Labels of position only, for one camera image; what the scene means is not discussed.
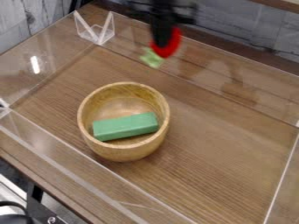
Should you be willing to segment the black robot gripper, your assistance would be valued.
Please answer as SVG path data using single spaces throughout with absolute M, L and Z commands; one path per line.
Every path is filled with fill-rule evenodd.
M 181 4 L 179 0 L 127 0 L 127 14 L 131 18 L 149 20 L 154 43 L 165 48 L 173 36 L 174 21 L 179 24 L 194 24 L 198 14 L 195 2 Z

